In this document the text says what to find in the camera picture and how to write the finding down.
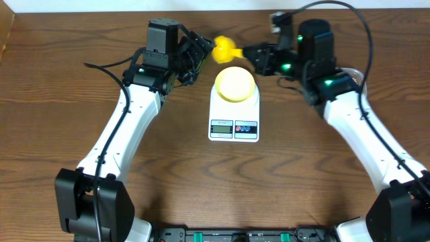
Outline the yellow plastic measuring scoop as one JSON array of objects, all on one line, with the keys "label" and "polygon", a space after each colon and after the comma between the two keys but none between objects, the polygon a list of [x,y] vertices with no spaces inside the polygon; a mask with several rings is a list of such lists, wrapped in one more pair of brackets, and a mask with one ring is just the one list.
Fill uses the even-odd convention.
[{"label": "yellow plastic measuring scoop", "polygon": [[237,48],[236,43],[226,36],[218,36],[214,39],[215,47],[212,50],[212,58],[218,64],[229,63],[235,58],[244,58],[243,50]]}]

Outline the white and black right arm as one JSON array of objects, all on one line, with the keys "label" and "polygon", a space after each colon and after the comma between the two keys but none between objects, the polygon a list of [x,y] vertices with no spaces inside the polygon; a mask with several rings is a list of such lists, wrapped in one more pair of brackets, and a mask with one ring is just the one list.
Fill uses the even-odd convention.
[{"label": "white and black right arm", "polygon": [[243,49],[263,76],[298,81],[306,102],[347,142],[368,173],[377,198],[363,218],[335,228],[338,241],[428,241],[429,172],[411,157],[371,109],[363,75],[340,69],[328,22],[291,21],[281,25],[277,43]]}]

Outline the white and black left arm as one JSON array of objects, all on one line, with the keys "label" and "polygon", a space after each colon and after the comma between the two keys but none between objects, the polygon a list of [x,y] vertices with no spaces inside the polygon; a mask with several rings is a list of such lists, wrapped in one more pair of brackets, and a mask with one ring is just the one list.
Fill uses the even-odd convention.
[{"label": "white and black left arm", "polygon": [[146,46],[116,79],[120,96],[88,155],[54,181],[61,229],[76,241],[154,241],[126,190],[131,162],[149,124],[177,87],[193,85],[215,43],[173,19],[148,23]]}]

